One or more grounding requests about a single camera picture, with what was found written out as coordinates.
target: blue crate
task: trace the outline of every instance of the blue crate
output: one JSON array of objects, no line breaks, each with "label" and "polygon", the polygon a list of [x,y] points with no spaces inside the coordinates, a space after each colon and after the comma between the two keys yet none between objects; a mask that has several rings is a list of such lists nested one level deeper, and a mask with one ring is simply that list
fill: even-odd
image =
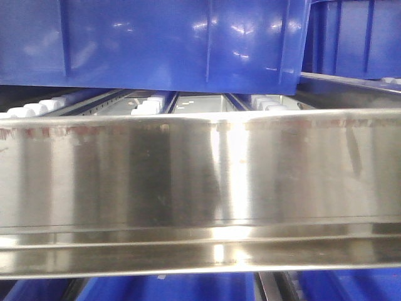
[{"label": "blue crate", "polygon": [[254,301],[252,273],[92,278],[77,301]]},{"label": "blue crate", "polygon": [[68,284],[68,279],[19,280],[2,300],[58,301],[61,300]]},{"label": "blue crate", "polygon": [[322,1],[311,7],[303,70],[401,77],[401,0]]},{"label": "blue crate", "polygon": [[399,301],[401,269],[306,271],[299,282],[308,301]]},{"label": "blue crate", "polygon": [[292,94],[311,0],[0,0],[0,85]]}]

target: blue plastic crate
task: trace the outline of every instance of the blue plastic crate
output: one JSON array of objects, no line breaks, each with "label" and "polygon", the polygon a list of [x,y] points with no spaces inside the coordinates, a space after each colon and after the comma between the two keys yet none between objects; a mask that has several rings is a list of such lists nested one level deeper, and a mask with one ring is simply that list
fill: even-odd
[{"label": "blue plastic crate", "polygon": [[299,282],[308,301],[399,301],[401,269],[306,271]]},{"label": "blue plastic crate", "polygon": [[57,301],[61,300],[68,284],[68,279],[19,280],[2,300]]},{"label": "blue plastic crate", "polygon": [[92,278],[77,301],[254,301],[252,273]]},{"label": "blue plastic crate", "polygon": [[0,0],[0,84],[294,93],[311,0]]},{"label": "blue plastic crate", "polygon": [[366,79],[401,77],[401,0],[313,4],[303,70]]}]

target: stainless steel rail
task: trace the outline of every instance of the stainless steel rail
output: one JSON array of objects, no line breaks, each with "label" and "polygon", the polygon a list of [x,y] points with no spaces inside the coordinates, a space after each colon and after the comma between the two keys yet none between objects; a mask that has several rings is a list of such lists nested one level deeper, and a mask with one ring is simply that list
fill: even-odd
[{"label": "stainless steel rail", "polygon": [[401,263],[401,109],[0,121],[0,278]]},{"label": "stainless steel rail", "polygon": [[401,108],[401,85],[303,72],[295,98],[317,108]]}]

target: white roller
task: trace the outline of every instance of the white roller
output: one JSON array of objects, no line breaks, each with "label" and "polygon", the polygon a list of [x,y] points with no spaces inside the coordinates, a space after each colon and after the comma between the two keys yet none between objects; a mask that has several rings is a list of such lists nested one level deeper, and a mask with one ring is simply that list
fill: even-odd
[{"label": "white roller", "polygon": [[261,102],[275,102],[275,104],[279,105],[279,102],[274,101],[272,98],[267,97],[267,96],[260,96],[260,97],[256,97],[253,101],[252,107],[257,110],[259,107],[259,104]]},{"label": "white roller", "polygon": [[36,116],[43,115],[48,112],[47,106],[42,103],[27,103],[24,105],[24,108],[31,108],[35,112]]},{"label": "white roller", "polygon": [[44,100],[41,100],[39,103],[47,106],[49,112],[58,110],[59,108],[61,108],[63,106],[61,101],[55,100],[55,99],[44,99]]},{"label": "white roller", "polygon": [[162,107],[163,107],[163,103],[160,100],[154,100],[152,99],[152,97],[149,97],[148,100],[145,100],[143,103],[143,105],[152,105],[158,108],[159,111],[161,111]]},{"label": "white roller", "polygon": [[394,77],[383,77],[380,81],[384,83],[391,83],[394,80]]},{"label": "white roller", "polygon": [[393,78],[391,83],[396,83],[397,85],[401,85],[401,78]]},{"label": "white roller", "polygon": [[161,102],[162,108],[164,108],[165,97],[163,95],[152,95],[151,97],[148,97],[147,100],[157,100],[158,102]]},{"label": "white roller", "polygon": [[288,107],[285,105],[268,105],[265,110],[266,111],[284,111],[284,110],[288,110]]},{"label": "white roller", "polygon": [[22,108],[22,107],[17,107],[17,108],[10,108],[7,111],[7,114],[11,118],[23,118],[23,117],[34,117],[35,112],[31,108]]},{"label": "white roller", "polygon": [[251,102],[253,102],[257,97],[266,97],[263,94],[252,94],[251,95]]},{"label": "white roller", "polygon": [[61,102],[61,106],[65,107],[66,103],[67,103],[67,98],[64,96],[56,96],[56,97],[52,97],[51,99],[53,100],[59,100]]},{"label": "white roller", "polygon": [[160,112],[159,105],[156,105],[154,103],[143,102],[143,104],[139,105],[138,108],[135,110],[135,115],[153,115],[153,114],[158,114],[159,112]]},{"label": "white roller", "polygon": [[259,102],[258,110],[259,111],[265,111],[266,107],[269,106],[269,105],[280,105],[280,103],[276,102],[274,100],[264,100],[262,102]]}]

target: stainless steel shelf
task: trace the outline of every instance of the stainless steel shelf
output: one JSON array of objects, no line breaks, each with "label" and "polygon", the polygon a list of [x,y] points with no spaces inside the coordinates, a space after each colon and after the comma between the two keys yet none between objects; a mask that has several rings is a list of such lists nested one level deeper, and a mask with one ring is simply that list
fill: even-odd
[{"label": "stainless steel shelf", "polygon": [[401,109],[0,121],[0,278],[401,263]]}]

